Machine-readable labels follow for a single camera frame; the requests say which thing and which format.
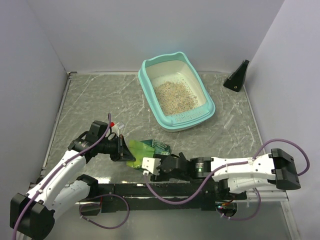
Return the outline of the clear plastic scoop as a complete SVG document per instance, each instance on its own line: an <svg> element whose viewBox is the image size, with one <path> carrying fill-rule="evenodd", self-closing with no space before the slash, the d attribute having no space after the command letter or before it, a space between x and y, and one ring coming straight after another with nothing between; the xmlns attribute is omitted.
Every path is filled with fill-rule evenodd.
<svg viewBox="0 0 320 240"><path fill-rule="evenodd" d="M222 118L217 125L217 130L209 138L208 142L210 144L215 143L224 133L229 131L229 129L234 124L234 121L235 121L235 116L233 114L229 114L228 116Z"/></svg>

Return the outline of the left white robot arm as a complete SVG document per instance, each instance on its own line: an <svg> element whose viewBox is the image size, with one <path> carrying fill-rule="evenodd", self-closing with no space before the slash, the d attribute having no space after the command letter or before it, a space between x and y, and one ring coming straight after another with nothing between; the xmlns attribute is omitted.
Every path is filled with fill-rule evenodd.
<svg viewBox="0 0 320 240"><path fill-rule="evenodd" d="M17 193L10 201L12 239L19 234L32 240L45 239L56 220L80 200L100 199L97 179L82 174L67 183L98 154L114 162L134 162L123 135L113 132L113 123L95 120L88 131L74 139L57 165L27 193Z"/></svg>

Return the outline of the cat litter in box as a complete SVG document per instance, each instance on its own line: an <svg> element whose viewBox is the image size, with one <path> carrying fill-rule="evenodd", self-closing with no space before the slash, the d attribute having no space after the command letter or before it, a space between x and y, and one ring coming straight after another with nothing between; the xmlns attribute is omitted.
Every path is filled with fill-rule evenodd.
<svg viewBox="0 0 320 240"><path fill-rule="evenodd" d="M182 82L166 81L156 86L154 92L165 116L181 114L198 105L197 97Z"/></svg>

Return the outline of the teal litter box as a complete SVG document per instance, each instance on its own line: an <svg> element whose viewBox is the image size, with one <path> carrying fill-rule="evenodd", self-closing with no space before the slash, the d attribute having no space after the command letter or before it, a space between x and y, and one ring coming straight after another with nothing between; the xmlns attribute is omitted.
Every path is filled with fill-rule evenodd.
<svg viewBox="0 0 320 240"><path fill-rule="evenodd" d="M144 60L138 79L157 123L168 132L199 125L216 111L199 74L181 51Z"/></svg>

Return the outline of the green cat litter bag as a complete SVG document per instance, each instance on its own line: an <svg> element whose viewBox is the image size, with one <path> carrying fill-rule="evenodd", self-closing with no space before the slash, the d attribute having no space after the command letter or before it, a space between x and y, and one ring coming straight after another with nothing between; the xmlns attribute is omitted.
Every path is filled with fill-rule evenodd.
<svg viewBox="0 0 320 240"><path fill-rule="evenodd" d="M135 161L127 161L126 165L130 168L140 170L144 157L153 158L154 155L168 156L172 153L171 147L156 139L130 140L128 149L135 157Z"/></svg>

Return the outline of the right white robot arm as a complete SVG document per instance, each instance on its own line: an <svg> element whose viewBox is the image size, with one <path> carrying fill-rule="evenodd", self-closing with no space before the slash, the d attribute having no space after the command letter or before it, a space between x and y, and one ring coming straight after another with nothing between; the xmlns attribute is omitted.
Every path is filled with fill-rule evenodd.
<svg viewBox="0 0 320 240"><path fill-rule="evenodd" d="M301 188L294 158L280 148L256 158L196 157L188 160L183 153L162 156L151 171L150 180L166 182L171 179L213 180L219 183L218 193L223 199L270 185L285 191Z"/></svg>

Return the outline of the black wedge stand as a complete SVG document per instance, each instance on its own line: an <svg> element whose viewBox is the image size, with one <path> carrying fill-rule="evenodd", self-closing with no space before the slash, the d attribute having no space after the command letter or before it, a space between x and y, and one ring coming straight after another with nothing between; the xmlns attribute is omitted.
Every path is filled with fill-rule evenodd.
<svg viewBox="0 0 320 240"><path fill-rule="evenodd" d="M240 92L246 80L246 74L249 64L249 60L243 60L240 66L225 79L223 86L234 92Z"/></svg>

